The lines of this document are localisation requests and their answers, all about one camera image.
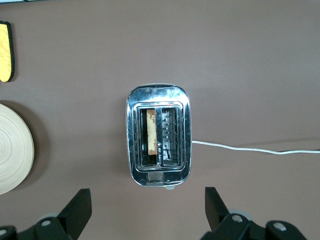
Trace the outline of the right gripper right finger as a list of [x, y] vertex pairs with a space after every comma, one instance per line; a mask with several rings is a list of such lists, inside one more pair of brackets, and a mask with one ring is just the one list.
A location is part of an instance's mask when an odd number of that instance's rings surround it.
[[205, 188], [205, 215], [211, 231], [201, 240], [249, 240], [250, 221], [230, 213], [215, 187]]

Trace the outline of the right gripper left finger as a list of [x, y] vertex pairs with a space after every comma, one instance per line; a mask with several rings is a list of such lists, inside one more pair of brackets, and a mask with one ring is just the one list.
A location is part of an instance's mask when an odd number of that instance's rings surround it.
[[17, 240], [78, 240], [91, 216], [91, 191], [83, 188], [57, 216], [39, 220], [18, 233]]

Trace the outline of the round wooden plate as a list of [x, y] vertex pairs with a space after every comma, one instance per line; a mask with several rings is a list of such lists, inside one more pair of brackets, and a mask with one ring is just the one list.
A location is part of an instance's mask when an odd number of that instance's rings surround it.
[[34, 141], [27, 124], [14, 110], [0, 103], [0, 195], [26, 179], [34, 157]]

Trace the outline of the slice of toast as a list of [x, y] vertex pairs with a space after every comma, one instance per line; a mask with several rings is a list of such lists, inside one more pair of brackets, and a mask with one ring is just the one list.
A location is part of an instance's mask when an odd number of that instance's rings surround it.
[[150, 156], [156, 155], [158, 151], [157, 141], [157, 123], [155, 109], [146, 110], [146, 123], [147, 123], [147, 149]]

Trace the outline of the beige and chrome toaster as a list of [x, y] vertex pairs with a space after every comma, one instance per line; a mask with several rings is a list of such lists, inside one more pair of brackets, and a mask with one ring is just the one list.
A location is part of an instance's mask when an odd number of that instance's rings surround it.
[[[148, 154], [147, 109], [155, 109], [157, 154]], [[132, 179], [140, 186], [173, 190], [190, 176], [190, 98], [180, 86], [144, 84], [126, 99], [126, 147]]]

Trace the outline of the yellow quilted oven mitt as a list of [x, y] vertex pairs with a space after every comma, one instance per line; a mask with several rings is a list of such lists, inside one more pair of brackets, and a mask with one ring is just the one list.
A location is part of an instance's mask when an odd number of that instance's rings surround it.
[[15, 72], [13, 33], [8, 21], [0, 20], [0, 81], [9, 82]]

